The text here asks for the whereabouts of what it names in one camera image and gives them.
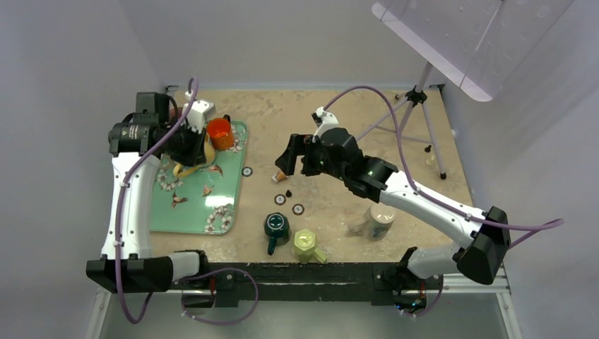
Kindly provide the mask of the yellow mug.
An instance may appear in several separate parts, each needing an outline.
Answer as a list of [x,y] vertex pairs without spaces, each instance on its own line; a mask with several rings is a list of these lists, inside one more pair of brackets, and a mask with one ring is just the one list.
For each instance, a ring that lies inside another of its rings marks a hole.
[[176,178],[180,179],[183,177],[187,177],[200,169],[213,165],[216,158],[216,151],[212,145],[210,136],[206,133],[204,134],[204,140],[200,151],[201,159],[199,160],[198,164],[196,164],[193,167],[185,167],[180,163],[176,162],[173,169],[173,175]]

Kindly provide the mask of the orange mug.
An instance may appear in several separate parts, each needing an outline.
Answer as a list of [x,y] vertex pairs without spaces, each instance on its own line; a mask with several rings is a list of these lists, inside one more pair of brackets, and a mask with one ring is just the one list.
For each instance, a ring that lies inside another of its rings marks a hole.
[[235,144],[231,118],[228,114],[220,118],[211,119],[206,126],[206,130],[216,150],[224,151]]

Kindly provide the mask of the green floral tray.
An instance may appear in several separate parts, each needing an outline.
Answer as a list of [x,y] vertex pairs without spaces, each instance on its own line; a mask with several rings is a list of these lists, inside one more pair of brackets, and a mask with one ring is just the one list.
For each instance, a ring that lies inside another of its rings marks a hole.
[[175,162],[162,157],[153,190],[152,232],[224,234],[235,218],[244,167],[248,127],[233,121],[234,145],[216,153],[215,162],[179,178]]

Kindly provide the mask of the light green hexagonal mug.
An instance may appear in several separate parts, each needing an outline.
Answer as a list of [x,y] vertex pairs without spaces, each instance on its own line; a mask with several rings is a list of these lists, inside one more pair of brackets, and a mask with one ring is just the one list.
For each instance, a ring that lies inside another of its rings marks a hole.
[[312,260],[327,263],[327,255],[319,248],[317,236],[311,230],[296,231],[292,248],[300,263],[309,263]]

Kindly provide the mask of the cream coral mug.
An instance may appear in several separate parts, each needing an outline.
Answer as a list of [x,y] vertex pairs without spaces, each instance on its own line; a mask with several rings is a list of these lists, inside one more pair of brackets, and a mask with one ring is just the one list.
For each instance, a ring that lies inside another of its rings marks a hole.
[[373,204],[364,215],[351,222],[348,233],[355,236],[366,237],[373,242],[383,239],[396,219],[396,209],[384,204]]

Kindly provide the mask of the grey music stand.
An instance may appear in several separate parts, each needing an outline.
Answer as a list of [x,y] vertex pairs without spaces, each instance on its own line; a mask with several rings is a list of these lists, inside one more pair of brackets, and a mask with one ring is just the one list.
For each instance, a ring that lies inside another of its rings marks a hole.
[[488,102],[571,6],[570,1],[378,1],[372,14],[425,61],[401,105],[416,101],[432,69]]

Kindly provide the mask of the pink ghost mug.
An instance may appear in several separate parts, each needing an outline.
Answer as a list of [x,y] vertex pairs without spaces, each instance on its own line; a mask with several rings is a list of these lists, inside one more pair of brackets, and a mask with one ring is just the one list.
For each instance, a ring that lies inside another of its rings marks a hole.
[[169,117],[170,120],[178,120],[182,114],[182,107],[178,107],[178,108],[171,108],[169,111]]

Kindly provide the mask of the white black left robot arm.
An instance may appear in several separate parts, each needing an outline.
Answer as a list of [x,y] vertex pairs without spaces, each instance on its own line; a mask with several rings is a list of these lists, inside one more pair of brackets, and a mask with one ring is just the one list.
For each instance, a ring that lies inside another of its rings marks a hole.
[[108,133],[114,180],[109,229],[100,258],[86,263],[86,275],[112,293],[165,292],[178,280],[201,289],[210,282],[202,250],[153,256],[151,210],[162,156],[187,167],[208,163],[205,118],[215,105],[194,100],[184,105],[188,115],[177,117],[174,104],[164,93],[137,93],[135,112]]

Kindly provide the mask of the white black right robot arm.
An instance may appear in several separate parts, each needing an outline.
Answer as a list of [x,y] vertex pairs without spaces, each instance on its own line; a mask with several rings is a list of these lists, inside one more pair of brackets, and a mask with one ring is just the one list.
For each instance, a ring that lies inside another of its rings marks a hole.
[[328,130],[322,137],[292,134],[275,166],[291,176],[297,160],[303,175],[335,177],[354,195],[402,210],[452,240],[448,246],[408,251],[396,269],[401,285],[414,287],[425,278],[448,273],[461,273],[483,285],[494,282],[511,245],[502,209],[463,206],[426,187],[411,187],[405,172],[381,158],[364,155],[344,128]]

